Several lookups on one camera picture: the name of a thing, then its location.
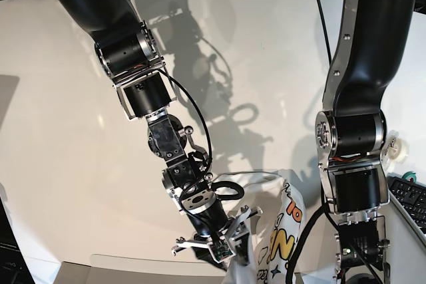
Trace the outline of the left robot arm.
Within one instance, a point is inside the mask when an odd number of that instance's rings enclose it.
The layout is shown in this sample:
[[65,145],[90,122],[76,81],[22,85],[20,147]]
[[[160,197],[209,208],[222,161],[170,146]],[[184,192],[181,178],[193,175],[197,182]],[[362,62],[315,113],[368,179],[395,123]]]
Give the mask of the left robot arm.
[[401,63],[415,0],[343,0],[341,27],[315,123],[325,214],[337,232],[335,280],[388,283],[383,167],[389,149],[381,101]]

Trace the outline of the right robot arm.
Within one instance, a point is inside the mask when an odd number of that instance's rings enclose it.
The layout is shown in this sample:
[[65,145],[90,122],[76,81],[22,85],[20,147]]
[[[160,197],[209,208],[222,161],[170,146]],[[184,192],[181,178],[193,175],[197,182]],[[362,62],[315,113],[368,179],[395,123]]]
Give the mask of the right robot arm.
[[224,211],[223,202],[241,199],[244,189],[236,182],[214,182],[211,148],[196,145],[192,127],[168,113],[181,85],[169,75],[151,30],[131,0],[59,2],[94,41],[126,117],[148,124],[149,148],[166,164],[166,193],[195,230],[192,239],[178,238],[172,252],[191,249],[198,259],[221,269],[231,261],[247,266],[249,219],[260,209],[243,207],[237,216]]

